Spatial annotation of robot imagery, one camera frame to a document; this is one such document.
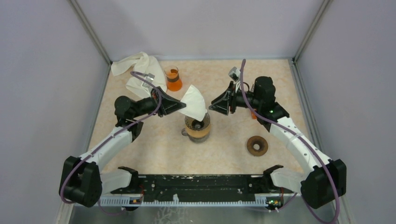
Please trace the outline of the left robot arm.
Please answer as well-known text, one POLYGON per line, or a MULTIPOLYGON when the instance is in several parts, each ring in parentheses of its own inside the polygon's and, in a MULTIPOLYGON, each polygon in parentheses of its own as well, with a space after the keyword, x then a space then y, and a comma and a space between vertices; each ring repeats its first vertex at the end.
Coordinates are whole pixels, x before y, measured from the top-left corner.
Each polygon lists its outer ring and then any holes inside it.
POLYGON ((136 192, 140 187, 137 171, 120 168, 113 173, 102 174, 101 170, 122 149, 136 140, 144 119, 152 115, 163 117, 186 106, 186 103, 167 95, 161 89, 153 89, 148 98, 138 101, 127 96, 116 98, 115 128, 95 148, 79 157, 70 156, 64 161, 59 186, 61 200, 89 208, 99 201, 102 194, 117 189, 124 189, 128 193, 136 192))

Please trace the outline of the orange glass flask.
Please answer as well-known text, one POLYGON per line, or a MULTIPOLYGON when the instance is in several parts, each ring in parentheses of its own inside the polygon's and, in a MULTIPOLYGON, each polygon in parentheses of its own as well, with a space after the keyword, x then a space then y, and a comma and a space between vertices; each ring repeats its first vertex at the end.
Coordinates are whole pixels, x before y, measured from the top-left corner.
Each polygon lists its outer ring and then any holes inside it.
POLYGON ((182 86, 182 80, 179 75, 179 69, 176 66, 168 66, 164 69, 167 81, 167 88, 170 91, 179 91, 182 86))

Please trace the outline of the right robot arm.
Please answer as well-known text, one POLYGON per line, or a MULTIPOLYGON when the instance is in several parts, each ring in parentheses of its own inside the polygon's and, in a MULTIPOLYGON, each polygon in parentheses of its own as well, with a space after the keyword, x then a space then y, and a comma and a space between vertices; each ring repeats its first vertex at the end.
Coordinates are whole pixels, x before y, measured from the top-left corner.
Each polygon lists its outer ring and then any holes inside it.
POLYGON ((341 159, 332 160, 314 146, 296 127, 289 113, 276 101, 276 88, 270 77, 255 79, 252 91, 236 89, 234 82, 215 98, 209 109, 224 115, 234 113, 237 107, 246 108, 246 102, 258 113, 257 121, 277 137, 292 153, 303 173, 288 170, 281 165, 266 170, 263 187, 276 192, 280 187, 302 195, 314 209, 346 193, 347 167, 341 159))

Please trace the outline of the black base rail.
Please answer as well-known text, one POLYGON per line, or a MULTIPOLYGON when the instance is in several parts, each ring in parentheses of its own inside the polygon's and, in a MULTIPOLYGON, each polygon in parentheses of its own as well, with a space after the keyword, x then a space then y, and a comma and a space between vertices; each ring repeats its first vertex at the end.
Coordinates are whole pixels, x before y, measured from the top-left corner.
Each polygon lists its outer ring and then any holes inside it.
POLYGON ((280 193, 263 175, 139 175, 113 194, 142 194, 144 202, 253 202, 257 194, 280 193))

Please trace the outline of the clear glass dripper cone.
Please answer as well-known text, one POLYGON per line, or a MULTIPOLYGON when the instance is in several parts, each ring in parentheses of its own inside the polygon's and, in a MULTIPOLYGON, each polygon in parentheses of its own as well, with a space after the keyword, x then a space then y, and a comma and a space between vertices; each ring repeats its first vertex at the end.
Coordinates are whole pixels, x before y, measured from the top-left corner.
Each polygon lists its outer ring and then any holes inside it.
POLYGON ((201 131, 206 129, 210 125, 210 115, 206 113, 203 120, 199 121, 189 116, 185 116, 185 125, 188 129, 193 131, 201 131))

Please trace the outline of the orange coffee filter box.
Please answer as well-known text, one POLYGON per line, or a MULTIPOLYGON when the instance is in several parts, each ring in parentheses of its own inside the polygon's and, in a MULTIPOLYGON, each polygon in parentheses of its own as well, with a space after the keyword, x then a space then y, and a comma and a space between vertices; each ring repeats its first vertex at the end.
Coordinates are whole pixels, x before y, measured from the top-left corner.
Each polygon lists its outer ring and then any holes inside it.
POLYGON ((250 112, 251 112, 252 119, 257 119, 257 117, 255 115, 256 110, 253 110, 253 111, 250 111, 250 112))

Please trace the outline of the white cloth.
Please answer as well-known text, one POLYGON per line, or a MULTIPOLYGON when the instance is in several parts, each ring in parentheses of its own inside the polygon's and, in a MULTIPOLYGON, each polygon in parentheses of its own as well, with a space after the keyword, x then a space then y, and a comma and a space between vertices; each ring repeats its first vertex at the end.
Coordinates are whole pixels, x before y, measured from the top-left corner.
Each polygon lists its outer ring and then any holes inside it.
POLYGON ((135 76, 131 76, 127 81, 126 88, 140 98, 149 97, 152 90, 151 85, 142 81, 144 78, 143 74, 151 73, 155 75, 152 84, 157 88, 161 88, 164 92, 168 89, 164 71, 158 60, 145 52, 140 52, 118 62, 114 62, 111 65, 111 71, 114 76, 124 74, 127 71, 136 73, 135 76))

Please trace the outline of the white paper coffee filter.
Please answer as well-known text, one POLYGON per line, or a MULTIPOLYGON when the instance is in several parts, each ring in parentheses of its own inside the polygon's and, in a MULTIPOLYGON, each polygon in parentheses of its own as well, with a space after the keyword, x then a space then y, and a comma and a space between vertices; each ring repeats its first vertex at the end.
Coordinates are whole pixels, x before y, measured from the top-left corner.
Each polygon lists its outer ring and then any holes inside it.
POLYGON ((197 121, 203 121, 207 109, 204 97, 199 89, 194 85, 190 85, 187 92, 182 97, 181 102, 185 103, 186 107, 178 110, 178 112, 197 121))

